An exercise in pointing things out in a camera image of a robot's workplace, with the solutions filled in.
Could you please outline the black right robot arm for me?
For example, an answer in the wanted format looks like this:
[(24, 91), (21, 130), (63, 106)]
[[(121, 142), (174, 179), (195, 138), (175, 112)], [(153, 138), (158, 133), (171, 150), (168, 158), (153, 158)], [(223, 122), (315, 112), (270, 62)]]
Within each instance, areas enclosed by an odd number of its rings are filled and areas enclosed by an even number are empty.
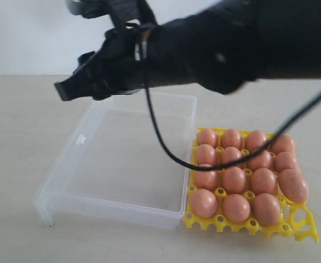
[(261, 79), (321, 79), (321, 1), (219, 1), (158, 24), (146, 1), (68, 1), (86, 19), (109, 15), (100, 50), (55, 84), (63, 101), (198, 83), (229, 94)]

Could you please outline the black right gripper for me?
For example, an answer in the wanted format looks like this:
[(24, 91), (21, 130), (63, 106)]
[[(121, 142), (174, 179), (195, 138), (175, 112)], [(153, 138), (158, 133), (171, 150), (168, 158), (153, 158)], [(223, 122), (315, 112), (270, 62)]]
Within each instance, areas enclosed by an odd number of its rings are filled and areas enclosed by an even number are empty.
[(155, 27), (155, 24), (127, 24), (123, 33), (116, 28), (107, 30), (101, 48), (82, 54), (73, 74), (54, 83), (60, 99), (91, 97), (101, 101), (142, 89), (141, 60), (147, 54), (147, 40)]

